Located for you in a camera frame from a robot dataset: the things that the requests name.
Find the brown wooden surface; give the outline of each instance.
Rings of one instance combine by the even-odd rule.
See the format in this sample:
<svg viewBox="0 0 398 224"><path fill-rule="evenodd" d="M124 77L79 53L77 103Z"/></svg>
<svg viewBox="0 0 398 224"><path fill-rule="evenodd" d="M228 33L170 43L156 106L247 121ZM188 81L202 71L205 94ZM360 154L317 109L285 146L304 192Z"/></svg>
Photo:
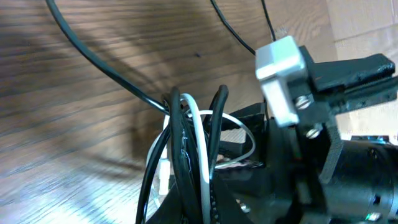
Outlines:
<svg viewBox="0 0 398 224"><path fill-rule="evenodd" d="M218 2L252 48L271 41L259 0ZM275 28L315 60L335 59L317 54L331 43L324 2L292 2L286 11L290 1L267 1ZM91 50L155 98L178 86L205 109L227 84L226 112L262 99L254 56L207 0L57 4ZM82 57L44 0L0 0L0 66L0 223L134 223L162 114Z"/></svg>

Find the wood grain surface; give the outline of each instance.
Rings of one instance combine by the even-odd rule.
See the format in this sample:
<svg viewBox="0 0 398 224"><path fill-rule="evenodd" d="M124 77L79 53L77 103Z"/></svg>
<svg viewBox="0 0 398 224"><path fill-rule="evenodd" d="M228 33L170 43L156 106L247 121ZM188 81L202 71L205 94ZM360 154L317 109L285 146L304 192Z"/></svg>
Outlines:
<svg viewBox="0 0 398 224"><path fill-rule="evenodd" d="M267 1L276 28L290 24L287 33L309 43L311 53L329 46L321 32L330 31L324 5L293 1L298 13L278 15L285 6L276 2ZM178 86L205 109L226 84L226 112L262 99L254 56L210 1L57 4L92 51L155 98ZM271 41L260 0L218 4L252 48ZM315 60L326 58L333 53ZM44 0L0 0L0 68L0 223L134 223L144 159L162 114L82 57Z"/></svg>

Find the wooden table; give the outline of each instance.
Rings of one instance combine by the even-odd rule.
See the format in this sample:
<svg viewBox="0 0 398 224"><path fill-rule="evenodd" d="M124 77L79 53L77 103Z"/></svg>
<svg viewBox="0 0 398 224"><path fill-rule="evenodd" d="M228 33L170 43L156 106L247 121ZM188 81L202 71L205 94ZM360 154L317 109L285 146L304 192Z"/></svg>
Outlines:
<svg viewBox="0 0 398 224"><path fill-rule="evenodd" d="M58 0L89 48L154 98L178 86L206 109L262 100L254 56L209 0ZM254 49L271 42L260 0L218 0ZM335 59L326 3L267 0L277 35ZM0 0L0 223L134 223L162 114L72 47L44 0ZM149 204L149 213L154 204Z"/></svg>

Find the white cable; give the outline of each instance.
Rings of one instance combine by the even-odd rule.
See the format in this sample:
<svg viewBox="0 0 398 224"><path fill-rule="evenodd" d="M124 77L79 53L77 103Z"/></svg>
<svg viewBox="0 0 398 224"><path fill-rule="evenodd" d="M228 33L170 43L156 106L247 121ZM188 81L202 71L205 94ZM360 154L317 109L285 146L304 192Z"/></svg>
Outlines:
<svg viewBox="0 0 398 224"><path fill-rule="evenodd" d="M201 123L199 108L193 97L187 93L181 94L181 100L185 100L191 111L193 127L195 128L195 136L198 144L198 157L200 169L200 195L201 195L201 212L203 223L210 224L210 178L209 165L207 159L207 148L205 131Z"/></svg>
<svg viewBox="0 0 398 224"><path fill-rule="evenodd" d="M213 114L213 111L211 111L211 110L201 110L201 111L199 111L199 113L200 113L200 115L204 115L204 114ZM253 154L254 150L256 150L256 142L255 142L255 140L254 140L254 135L253 135L253 133L249 130L249 128L248 128L246 125L244 125L244 124L242 123L242 121L236 119L235 117L233 117L233 116L231 116L231 115L229 115L229 114L225 114L225 113L223 113L223 118L226 118L226 119L228 119L228 120L234 122L235 124L237 124L239 127L243 128L244 131L246 132L246 134L248 134L248 136L250 137L250 140L251 140L251 142L252 142L252 147L251 147L251 149L250 149L249 152L243 154L242 156L239 156L239 157L237 157L237 158L235 158L235 159L231 159L230 161L226 161L226 162L217 164L217 165L216 165L216 169L219 169L219 168L222 168L222 167L224 167L224 166L228 166L228 165L234 164L234 163L236 163L236 162L239 162L239 161L241 161L241 160L243 160L243 159L245 159L245 158L251 156L251 154Z"/></svg>

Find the wooden floor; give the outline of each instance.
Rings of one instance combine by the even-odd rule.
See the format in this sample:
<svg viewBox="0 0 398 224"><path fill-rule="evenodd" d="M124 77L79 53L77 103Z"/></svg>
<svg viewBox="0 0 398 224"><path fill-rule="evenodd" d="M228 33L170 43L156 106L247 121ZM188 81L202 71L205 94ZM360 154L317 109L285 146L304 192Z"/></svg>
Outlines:
<svg viewBox="0 0 398 224"><path fill-rule="evenodd" d="M57 0L89 48L155 98L178 86L226 112L261 101L254 56L209 0ZM218 0L254 49L271 42L260 0ZM336 59L324 0L267 0L278 37ZM134 223L162 114L72 47L44 0L0 0L0 223ZM154 204L149 204L149 213Z"/></svg>

